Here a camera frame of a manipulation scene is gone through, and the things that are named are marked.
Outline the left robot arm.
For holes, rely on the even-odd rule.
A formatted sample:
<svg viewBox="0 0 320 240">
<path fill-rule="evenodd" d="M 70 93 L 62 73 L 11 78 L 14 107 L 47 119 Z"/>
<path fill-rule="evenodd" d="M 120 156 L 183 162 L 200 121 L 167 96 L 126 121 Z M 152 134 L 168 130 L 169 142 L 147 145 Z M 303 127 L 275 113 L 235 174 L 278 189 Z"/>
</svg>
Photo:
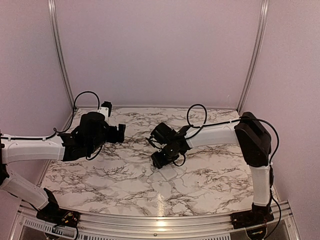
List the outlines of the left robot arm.
<svg viewBox="0 0 320 240">
<path fill-rule="evenodd" d="M 105 143 L 123 143 L 125 129 L 124 124 L 109 125 L 107 115 L 92 111 L 82 115 L 79 125 L 70 133 L 48 137 L 3 135 L 0 138 L 0 188 L 58 223 L 64 215 L 53 193 L 26 180 L 7 165 L 33 160 L 71 162 L 86 158 L 91 161 Z"/>
</svg>

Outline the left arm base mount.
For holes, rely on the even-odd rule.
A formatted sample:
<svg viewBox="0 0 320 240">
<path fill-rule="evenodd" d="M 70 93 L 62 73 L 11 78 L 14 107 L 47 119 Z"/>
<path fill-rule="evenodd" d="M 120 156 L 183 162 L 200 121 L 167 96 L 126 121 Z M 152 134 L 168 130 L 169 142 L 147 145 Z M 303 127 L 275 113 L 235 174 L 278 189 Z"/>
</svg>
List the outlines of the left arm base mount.
<svg viewBox="0 0 320 240">
<path fill-rule="evenodd" d="M 78 211 L 64 208 L 43 208 L 39 210 L 36 217 L 40 220 L 53 223 L 57 226 L 75 228 L 78 226 L 80 213 Z"/>
</svg>

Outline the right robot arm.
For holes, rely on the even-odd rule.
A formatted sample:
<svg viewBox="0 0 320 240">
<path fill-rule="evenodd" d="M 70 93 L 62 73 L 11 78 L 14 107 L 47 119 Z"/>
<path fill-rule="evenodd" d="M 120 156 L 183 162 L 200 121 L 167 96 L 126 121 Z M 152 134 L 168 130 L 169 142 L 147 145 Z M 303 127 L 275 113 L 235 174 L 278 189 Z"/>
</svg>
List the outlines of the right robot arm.
<svg viewBox="0 0 320 240">
<path fill-rule="evenodd" d="M 176 131 L 164 122 L 158 124 L 147 141 L 158 151 L 151 155 L 157 169 L 174 164 L 187 151 L 198 147 L 237 145 L 249 166 L 253 182 L 252 209 L 247 219 L 258 224 L 267 216 L 272 200 L 272 137 L 262 125 L 262 120 L 251 112 L 240 118 L 202 126 L 185 125 Z"/>
</svg>

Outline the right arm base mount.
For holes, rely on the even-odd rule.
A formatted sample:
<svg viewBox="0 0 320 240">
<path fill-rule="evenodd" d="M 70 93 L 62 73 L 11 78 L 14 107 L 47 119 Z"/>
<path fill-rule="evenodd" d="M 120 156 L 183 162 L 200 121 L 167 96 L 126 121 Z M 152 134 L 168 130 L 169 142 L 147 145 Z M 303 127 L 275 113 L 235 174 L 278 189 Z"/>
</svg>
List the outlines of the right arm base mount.
<svg viewBox="0 0 320 240">
<path fill-rule="evenodd" d="M 275 219 L 270 203 L 266 206 L 258 206 L 253 203 L 251 207 L 251 210 L 234 212 L 230 215 L 234 229 L 262 225 Z"/>
</svg>

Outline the white remote control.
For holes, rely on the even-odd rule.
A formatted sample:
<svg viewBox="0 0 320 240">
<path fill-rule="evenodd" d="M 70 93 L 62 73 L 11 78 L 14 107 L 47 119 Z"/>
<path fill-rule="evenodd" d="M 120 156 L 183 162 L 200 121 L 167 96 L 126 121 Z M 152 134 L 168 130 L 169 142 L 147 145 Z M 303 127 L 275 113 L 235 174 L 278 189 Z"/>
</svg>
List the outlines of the white remote control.
<svg viewBox="0 0 320 240">
<path fill-rule="evenodd" d="M 176 166 L 176 165 L 166 165 L 158 170 L 162 177 L 166 181 L 173 181 L 179 179 L 186 172 L 185 166 Z"/>
</svg>

